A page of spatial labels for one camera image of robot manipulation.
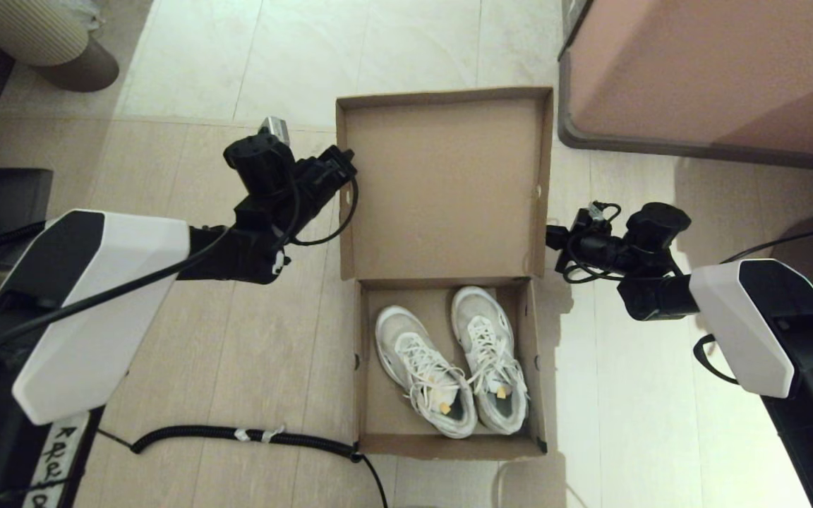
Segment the brown cardboard shoe box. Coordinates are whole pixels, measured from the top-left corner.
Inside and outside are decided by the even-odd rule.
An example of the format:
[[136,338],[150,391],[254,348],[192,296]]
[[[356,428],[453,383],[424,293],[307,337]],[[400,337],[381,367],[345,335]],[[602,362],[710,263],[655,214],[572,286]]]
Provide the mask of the brown cardboard shoe box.
[[[355,443],[410,459],[512,461],[548,453],[536,314],[545,271],[552,87],[494,87],[337,100],[337,145],[351,150],[359,198],[341,235],[342,279],[355,283]],[[383,308],[404,306],[446,360],[465,368],[450,320],[458,289],[505,308],[529,388],[510,436],[478,425],[443,436],[411,408],[375,349]]]

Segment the white lace-up sneaker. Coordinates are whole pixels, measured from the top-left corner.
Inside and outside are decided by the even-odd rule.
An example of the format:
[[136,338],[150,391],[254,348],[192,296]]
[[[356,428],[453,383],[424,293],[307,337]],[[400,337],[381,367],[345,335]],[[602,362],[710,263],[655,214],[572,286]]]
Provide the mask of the white lace-up sneaker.
[[375,349],[417,415],[452,440],[474,433],[478,414],[464,371],[445,359],[412,312],[383,308],[375,319]]
[[519,432],[529,412],[529,388],[505,310],[483,287],[465,286],[455,293],[450,316],[478,417],[497,434]]

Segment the pink cabinet with dark plinth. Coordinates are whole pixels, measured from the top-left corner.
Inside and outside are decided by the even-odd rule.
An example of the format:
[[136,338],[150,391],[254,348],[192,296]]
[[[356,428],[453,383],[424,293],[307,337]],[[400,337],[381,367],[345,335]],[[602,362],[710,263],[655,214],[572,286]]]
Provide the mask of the pink cabinet with dark plinth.
[[813,169],[813,0],[565,0],[568,147]]

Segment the white crumpled plastic bag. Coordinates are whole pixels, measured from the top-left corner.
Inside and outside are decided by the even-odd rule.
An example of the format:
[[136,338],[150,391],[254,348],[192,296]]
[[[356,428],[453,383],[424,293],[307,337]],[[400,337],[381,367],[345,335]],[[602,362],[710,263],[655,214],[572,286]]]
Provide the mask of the white crumpled plastic bag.
[[104,25],[103,9],[97,0],[59,0],[87,32],[97,32]]

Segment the ribbed beige cylinder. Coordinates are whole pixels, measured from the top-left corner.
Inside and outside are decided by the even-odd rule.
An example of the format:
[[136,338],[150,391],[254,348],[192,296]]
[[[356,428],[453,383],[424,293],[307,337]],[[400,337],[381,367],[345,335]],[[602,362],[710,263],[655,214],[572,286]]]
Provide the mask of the ribbed beige cylinder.
[[61,0],[0,0],[0,49],[36,67],[74,61],[90,35]]

